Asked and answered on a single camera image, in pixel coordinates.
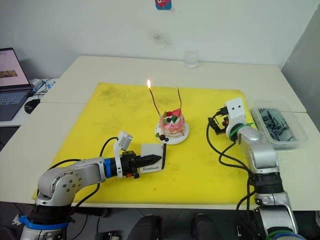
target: desk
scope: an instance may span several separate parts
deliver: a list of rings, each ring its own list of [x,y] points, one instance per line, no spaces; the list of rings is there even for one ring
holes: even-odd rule
[[[200,62],[187,69],[183,61],[80,56],[60,79],[43,102],[86,104],[99,82],[146,86],[151,79],[153,86],[242,90],[249,102],[282,100],[306,112],[275,65]]]

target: robotic arm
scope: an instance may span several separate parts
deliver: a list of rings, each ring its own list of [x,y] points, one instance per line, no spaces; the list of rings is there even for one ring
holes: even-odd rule
[[[131,140],[131,135],[121,131],[113,145],[115,157],[84,159],[46,171],[38,181],[39,192],[31,214],[19,219],[25,224],[20,239],[62,239],[63,229],[70,221],[71,204],[79,190],[115,176],[139,178],[137,168],[152,165],[163,157],[154,154],[141,157],[127,151]]]
[[[219,128],[215,116],[224,117],[224,129]],[[264,239],[277,230],[298,233],[297,223],[284,191],[280,177],[277,154],[264,136],[255,128],[246,124],[245,108],[240,97],[226,102],[212,118],[209,125],[216,134],[225,133],[233,142],[236,141],[245,152],[249,169],[253,172],[254,200],[258,207],[254,211],[259,236]]]

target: cake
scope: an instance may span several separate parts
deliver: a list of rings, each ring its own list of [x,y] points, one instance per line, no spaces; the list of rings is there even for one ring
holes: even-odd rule
[[[155,136],[164,143],[178,144],[189,134],[189,127],[181,108],[174,111],[165,111],[155,128]]]

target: laptop keyboard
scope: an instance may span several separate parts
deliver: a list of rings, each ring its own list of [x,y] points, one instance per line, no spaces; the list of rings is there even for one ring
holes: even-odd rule
[[[0,93],[0,105],[18,104],[26,93],[26,91]]]

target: clear plastic container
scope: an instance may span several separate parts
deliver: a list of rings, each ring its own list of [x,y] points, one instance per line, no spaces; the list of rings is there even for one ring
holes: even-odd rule
[[[198,54],[196,50],[186,50],[184,52],[184,66],[187,69],[194,69],[198,64]]]
[[[258,130],[275,149],[293,149],[307,142],[303,127],[285,102],[256,101],[250,111]]]

